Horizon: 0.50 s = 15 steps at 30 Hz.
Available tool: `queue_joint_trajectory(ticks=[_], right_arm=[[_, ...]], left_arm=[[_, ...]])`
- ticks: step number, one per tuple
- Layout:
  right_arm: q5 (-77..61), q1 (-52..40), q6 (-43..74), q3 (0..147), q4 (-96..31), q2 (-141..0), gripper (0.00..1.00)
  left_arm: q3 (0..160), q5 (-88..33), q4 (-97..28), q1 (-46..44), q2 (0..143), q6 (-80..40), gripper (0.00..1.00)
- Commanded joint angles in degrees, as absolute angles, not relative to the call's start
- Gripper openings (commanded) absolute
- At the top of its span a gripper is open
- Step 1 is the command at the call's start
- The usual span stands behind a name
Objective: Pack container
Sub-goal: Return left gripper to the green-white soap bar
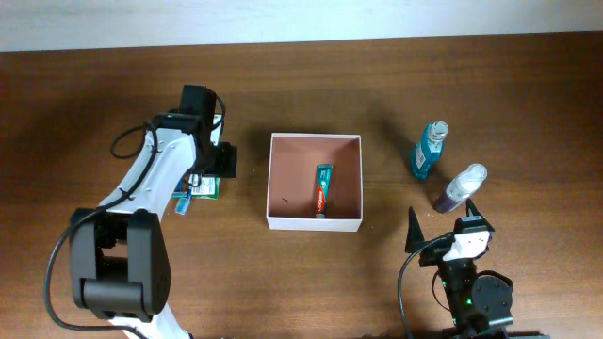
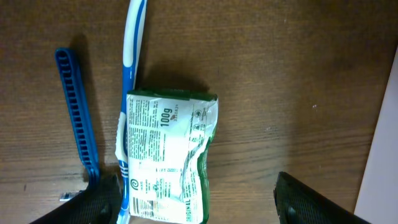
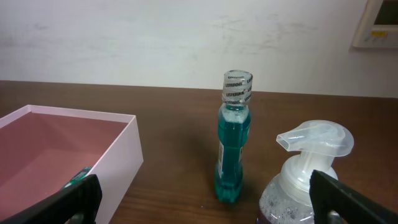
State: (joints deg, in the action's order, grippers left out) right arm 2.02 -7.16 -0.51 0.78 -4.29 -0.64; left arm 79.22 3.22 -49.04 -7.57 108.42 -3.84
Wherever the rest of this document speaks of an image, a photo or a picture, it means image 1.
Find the blue mouthwash bottle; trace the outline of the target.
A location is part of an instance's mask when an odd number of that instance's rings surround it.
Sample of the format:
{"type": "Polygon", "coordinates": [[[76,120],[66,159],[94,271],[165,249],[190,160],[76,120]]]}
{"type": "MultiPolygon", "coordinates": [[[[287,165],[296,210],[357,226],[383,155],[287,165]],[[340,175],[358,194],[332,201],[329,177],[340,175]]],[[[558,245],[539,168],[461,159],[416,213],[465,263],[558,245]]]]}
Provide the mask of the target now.
{"type": "Polygon", "coordinates": [[[444,151],[448,125],[444,121],[429,123],[411,155],[411,169],[417,180],[425,180],[444,151]]]}

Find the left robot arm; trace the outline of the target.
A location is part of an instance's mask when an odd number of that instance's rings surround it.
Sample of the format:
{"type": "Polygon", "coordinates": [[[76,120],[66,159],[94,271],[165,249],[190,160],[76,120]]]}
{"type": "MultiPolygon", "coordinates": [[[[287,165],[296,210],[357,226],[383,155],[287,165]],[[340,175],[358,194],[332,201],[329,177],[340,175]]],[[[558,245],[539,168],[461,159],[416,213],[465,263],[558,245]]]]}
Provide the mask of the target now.
{"type": "Polygon", "coordinates": [[[160,222],[187,176],[236,177],[236,146],[220,141],[226,107],[185,85],[180,104],[143,123],[133,164],[95,208],[78,208],[59,240],[70,250],[73,301],[129,338],[190,338],[168,303],[171,266],[160,222]]]}

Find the green white wipes packet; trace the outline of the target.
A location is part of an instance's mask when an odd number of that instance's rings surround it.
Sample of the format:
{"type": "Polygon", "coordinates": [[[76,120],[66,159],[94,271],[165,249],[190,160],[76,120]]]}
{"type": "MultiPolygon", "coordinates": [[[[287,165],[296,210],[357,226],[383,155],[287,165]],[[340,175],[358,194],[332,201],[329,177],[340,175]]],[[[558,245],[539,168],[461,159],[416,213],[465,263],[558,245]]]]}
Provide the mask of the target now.
{"type": "Polygon", "coordinates": [[[220,195],[220,178],[202,177],[198,174],[188,176],[189,193],[194,199],[217,200],[220,195]]]}

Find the Colgate toothpaste tube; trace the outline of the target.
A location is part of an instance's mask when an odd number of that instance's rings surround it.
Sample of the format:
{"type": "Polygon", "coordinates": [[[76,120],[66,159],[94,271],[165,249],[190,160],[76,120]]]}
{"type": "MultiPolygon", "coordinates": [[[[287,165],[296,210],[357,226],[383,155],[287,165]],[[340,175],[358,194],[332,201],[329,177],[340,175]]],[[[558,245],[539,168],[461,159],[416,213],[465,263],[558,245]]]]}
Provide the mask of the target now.
{"type": "Polygon", "coordinates": [[[317,165],[317,204],[316,218],[326,218],[326,204],[329,195],[333,166],[330,164],[317,165]]]}

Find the blue white toothbrush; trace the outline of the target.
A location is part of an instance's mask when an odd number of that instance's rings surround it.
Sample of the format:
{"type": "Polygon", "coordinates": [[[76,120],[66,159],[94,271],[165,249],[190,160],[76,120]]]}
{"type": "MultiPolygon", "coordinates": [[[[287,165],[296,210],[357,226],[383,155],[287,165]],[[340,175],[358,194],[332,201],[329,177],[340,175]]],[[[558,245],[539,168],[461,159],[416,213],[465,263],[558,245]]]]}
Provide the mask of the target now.
{"type": "Polygon", "coordinates": [[[191,191],[187,190],[186,192],[177,192],[175,194],[175,198],[177,199],[174,209],[175,213],[179,215],[185,215],[190,206],[191,191]]]}

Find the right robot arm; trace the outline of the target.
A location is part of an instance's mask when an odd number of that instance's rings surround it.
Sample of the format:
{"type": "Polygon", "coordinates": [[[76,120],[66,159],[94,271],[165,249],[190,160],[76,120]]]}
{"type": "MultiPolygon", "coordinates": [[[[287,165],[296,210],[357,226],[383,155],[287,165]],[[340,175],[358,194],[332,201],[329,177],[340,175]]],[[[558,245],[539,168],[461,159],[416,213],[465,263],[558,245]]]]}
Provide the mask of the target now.
{"type": "Polygon", "coordinates": [[[403,274],[414,258],[422,267],[435,266],[441,279],[453,327],[444,338],[507,338],[513,324],[513,281],[493,270],[479,272],[475,261],[489,250],[494,227],[475,204],[465,202],[466,215],[458,218],[452,231],[427,241],[414,209],[408,211],[409,227],[404,261],[398,276],[398,298],[402,298],[403,274]]]}

